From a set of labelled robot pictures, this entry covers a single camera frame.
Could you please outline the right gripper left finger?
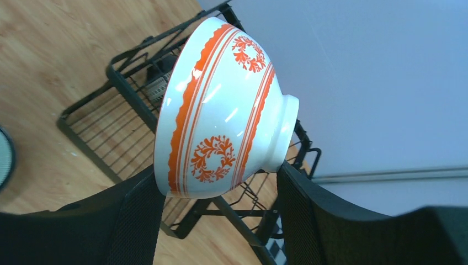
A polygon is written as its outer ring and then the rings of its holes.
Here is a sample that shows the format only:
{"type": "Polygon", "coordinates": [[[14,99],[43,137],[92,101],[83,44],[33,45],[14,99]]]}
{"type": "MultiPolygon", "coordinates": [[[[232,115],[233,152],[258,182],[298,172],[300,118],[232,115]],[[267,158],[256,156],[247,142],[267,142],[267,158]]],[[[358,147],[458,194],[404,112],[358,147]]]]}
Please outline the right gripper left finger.
{"type": "Polygon", "coordinates": [[[56,211],[1,214],[2,264],[152,264],[165,197],[152,167],[56,211]]]}

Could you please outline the black cream patterned bowl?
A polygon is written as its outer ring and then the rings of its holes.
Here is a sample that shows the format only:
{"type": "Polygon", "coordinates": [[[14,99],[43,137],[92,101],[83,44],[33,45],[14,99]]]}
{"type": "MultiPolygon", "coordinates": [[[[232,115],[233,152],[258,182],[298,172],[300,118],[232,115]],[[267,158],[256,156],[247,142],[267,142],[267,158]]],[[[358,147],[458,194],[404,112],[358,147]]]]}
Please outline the black cream patterned bowl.
{"type": "Polygon", "coordinates": [[[157,103],[163,99],[176,61],[177,57],[175,55],[167,55],[160,60],[154,61],[147,68],[146,83],[143,90],[150,102],[157,103]]]}

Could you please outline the red floral small bowl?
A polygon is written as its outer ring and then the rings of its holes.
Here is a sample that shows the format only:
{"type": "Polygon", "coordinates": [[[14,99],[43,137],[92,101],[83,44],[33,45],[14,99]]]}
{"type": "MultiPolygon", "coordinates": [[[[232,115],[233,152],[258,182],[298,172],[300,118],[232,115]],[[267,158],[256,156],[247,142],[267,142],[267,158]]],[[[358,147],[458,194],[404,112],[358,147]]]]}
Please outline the red floral small bowl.
{"type": "Polygon", "coordinates": [[[241,29],[204,20],[180,53],[155,133],[154,176],[167,197],[223,195],[284,163],[299,111],[271,59],[241,29]]]}

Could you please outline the black celadon bowl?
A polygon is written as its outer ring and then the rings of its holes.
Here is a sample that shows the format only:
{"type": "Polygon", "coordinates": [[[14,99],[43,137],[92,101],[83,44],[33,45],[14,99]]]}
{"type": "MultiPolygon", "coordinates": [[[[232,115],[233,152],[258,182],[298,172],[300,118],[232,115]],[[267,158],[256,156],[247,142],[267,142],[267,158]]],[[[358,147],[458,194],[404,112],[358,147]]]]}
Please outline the black celadon bowl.
{"type": "Polygon", "coordinates": [[[11,136],[1,126],[1,191],[10,181],[17,164],[17,152],[11,136]]]}

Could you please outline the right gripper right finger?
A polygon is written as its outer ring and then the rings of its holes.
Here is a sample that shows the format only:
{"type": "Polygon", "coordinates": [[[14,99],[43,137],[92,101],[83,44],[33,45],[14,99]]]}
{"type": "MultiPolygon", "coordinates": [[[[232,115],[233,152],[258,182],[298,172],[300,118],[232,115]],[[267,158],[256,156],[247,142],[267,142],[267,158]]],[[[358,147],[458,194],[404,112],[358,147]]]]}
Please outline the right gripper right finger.
{"type": "Polygon", "coordinates": [[[288,264],[467,263],[466,207],[387,216],[340,198],[287,162],[277,188],[288,264]]]}

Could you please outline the black wire dish rack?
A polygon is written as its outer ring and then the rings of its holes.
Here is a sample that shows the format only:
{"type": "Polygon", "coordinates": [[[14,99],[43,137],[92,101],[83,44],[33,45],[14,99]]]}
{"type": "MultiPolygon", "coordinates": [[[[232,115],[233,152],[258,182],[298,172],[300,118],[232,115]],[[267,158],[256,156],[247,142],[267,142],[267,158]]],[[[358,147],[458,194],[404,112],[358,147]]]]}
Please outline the black wire dish rack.
{"type": "MultiPolygon", "coordinates": [[[[63,111],[58,128],[114,183],[128,179],[153,162],[155,128],[161,103],[145,95],[147,68],[167,56],[179,56],[188,36],[207,17],[218,17],[238,28],[229,1],[202,10],[194,18],[113,58],[107,81],[63,111]]],[[[280,216],[276,176],[257,171],[232,192],[215,199],[168,198],[162,231],[176,240],[186,238],[204,216],[229,221],[262,264],[275,264],[266,249],[280,216]]]]}

